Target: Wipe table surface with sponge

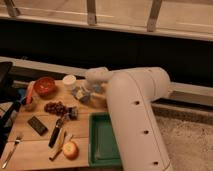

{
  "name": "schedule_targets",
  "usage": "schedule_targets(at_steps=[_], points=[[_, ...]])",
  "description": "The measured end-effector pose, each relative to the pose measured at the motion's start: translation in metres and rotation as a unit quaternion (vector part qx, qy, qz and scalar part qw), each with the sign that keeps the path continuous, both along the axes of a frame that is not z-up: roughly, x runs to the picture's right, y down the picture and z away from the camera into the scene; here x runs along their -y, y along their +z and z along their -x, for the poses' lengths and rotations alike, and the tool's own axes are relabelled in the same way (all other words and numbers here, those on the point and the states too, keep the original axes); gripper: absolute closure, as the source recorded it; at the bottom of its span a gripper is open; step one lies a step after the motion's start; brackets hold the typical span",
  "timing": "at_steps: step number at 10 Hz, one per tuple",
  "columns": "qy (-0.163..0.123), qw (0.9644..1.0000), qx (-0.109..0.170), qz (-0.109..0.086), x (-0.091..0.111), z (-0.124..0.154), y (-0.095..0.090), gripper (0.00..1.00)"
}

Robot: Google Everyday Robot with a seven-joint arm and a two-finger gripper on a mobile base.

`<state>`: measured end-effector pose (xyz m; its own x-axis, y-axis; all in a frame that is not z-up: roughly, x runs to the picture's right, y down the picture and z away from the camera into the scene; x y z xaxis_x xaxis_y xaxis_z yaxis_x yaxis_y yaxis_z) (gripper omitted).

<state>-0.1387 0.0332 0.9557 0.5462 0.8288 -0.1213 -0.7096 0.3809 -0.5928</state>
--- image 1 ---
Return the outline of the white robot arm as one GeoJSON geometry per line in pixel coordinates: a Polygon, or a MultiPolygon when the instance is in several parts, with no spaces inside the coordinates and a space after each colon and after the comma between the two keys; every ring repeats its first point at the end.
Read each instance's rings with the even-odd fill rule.
{"type": "Polygon", "coordinates": [[[87,88],[106,83],[106,101],[124,171],[173,171],[151,103],[164,97],[170,78],[160,67],[88,69],[87,88]]]}

